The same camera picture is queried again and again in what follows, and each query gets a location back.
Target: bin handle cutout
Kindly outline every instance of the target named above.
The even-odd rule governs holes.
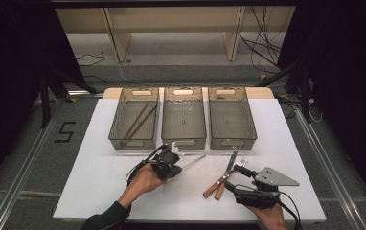
[[[132,95],[134,96],[150,96],[152,91],[150,90],[132,90]]]
[[[193,89],[174,89],[174,95],[193,95]]]
[[[196,142],[195,140],[193,141],[174,141],[176,143],[177,146],[195,146]]]
[[[234,95],[236,93],[235,89],[218,89],[216,90],[217,95]]]

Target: transparent plastic bin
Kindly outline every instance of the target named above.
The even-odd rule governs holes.
[[[115,150],[156,149],[158,88],[123,88],[109,140]]]
[[[209,87],[210,149],[251,150],[257,132],[244,87]]]
[[[201,87],[167,87],[163,103],[162,140],[182,150],[203,150],[207,131]]]

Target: gray floor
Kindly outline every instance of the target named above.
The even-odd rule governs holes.
[[[254,37],[254,34],[246,35],[249,38]],[[120,66],[113,59],[105,35],[81,36],[69,34],[69,39],[77,57],[84,54],[105,57],[104,61],[92,66],[80,67],[85,76],[95,76],[105,80],[86,77],[86,82],[98,89],[114,86],[142,86],[148,84],[166,86],[187,83],[205,86],[215,84],[255,85],[261,81],[263,72],[251,66],[251,58],[253,58],[255,64],[262,64],[265,69],[276,71],[275,67],[259,62],[258,57],[252,56],[241,42],[236,61],[227,61],[220,34],[135,34],[126,61],[121,63]],[[96,59],[93,57],[80,60],[80,65],[89,65],[95,61]],[[270,87],[275,94],[285,94],[283,89],[285,82],[286,78],[283,78],[270,85]],[[80,90],[74,85],[67,85],[67,87],[69,90]],[[80,228],[80,222],[63,222],[52,218],[60,194],[77,157],[96,102],[99,99],[99,97],[93,96],[73,96],[72,98],[75,98],[76,101],[64,103],[58,112],[47,135],[46,142],[34,162],[31,173],[18,199],[8,214],[3,229]],[[59,107],[58,101],[52,102],[52,108],[55,107]],[[282,109],[286,117],[289,115],[291,117],[294,114],[294,108],[287,103],[282,103]],[[321,113],[316,107],[311,109],[313,114]],[[12,154],[6,157],[0,167],[0,203],[15,180],[23,162],[27,159],[27,155],[41,131],[40,103],[35,102],[30,114],[30,120],[22,130]],[[305,225],[304,229],[354,229],[313,151],[300,119],[302,118],[295,116],[286,120],[313,188],[328,218],[324,223]],[[71,140],[64,143],[56,142],[67,138],[67,135],[59,134],[65,122],[73,123],[66,126],[66,128],[69,128],[68,130],[73,131]],[[326,154],[336,166],[337,174],[366,222],[366,187],[356,172],[354,164],[345,159],[345,152],[328,125],[325,115],[321,122],[312,122],[311,126],[318,135]],[[246,225],[158,224],[127,224],[124,229],[137,228],[258,229],[257,226]]]

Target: white table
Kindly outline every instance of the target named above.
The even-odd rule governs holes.
[[[115,150],[108,140],[108,133],[117,108],[118,100],[100,99],[90,125],[82,141],[79,155],[67,180],[54,218],[83,220],[105,211],[126,187],[127,173],[150,151]],[[208,102],[205,98],[205,116],[208,130]],[[254,118],[258,139],[252,150],[242,150],[236,161],[244,156],[249,159],[246,167],[261,171],[269,166],[300,182],[299,187],[279,187],[296,203],[303,223],[326,220],[317,195],[309,181],[306,169],[296,149],[285,117],[275,99],[252,99],[249,105]],[[225,171],[230,150],[210,150],[209,137],[204,150],[184,151],[177,165],[184,166],[200,154],[207,154],[200,161],[186,168],[180,175],[155,191],[139,197],[132,205],[130,222],[192,222],[192,223],[246,223],[258,219],[242,205],[236,203],[228,190],[220,201],[214,194],[205,198],[202,194]],[[162,145],[158,133],[157,146]],[[251,179],[234,173],[229,179],[237,184],[251,185]],[[282,202],[295,212],[291,201],[284,195]],[[285,219],[294,221],[284,211]]]

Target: silver metal part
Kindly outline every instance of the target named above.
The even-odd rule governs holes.
[[[189,166],[191,166],[193,163],[195,163],[195,162],[199,161],[199,160],[200,160],[201,158],[203,158],[204,156],[206,156],[206,155],[202,155],[202,156],[200,156],[200,157],[196,158],[196,160],[194,160],[194,161],[190,162],[189,164],[187,164],[187,165],[183,166],[183,167],[182,167],[182,170],[183,170],[183,169],[185,169],[185,168],[187,168],[187,167],[189,167]]]
[[[233,147],[233,148],[234,148],[234,151],[231,155],[230,162],[228,162],[228,166],[227,166],[227,169],[225,170],[225,173],[229,173],[231,171],[231,169],[234,166],[235,158],[237,157],[237,154],[238,154],[237,149],[235,147]]]
[[[176,145],[175,142],[172,142],[171,144],[171,152],[173,152],[174,154],[177,154],[177,155],[181,155],[181,156],[184,156],[184,152],[180,150],[180,148]]]
[[[272,168],[265,167],[255,179],[264,184],[273,186],[299,186],[300,183],[285,174],[277,172]]]

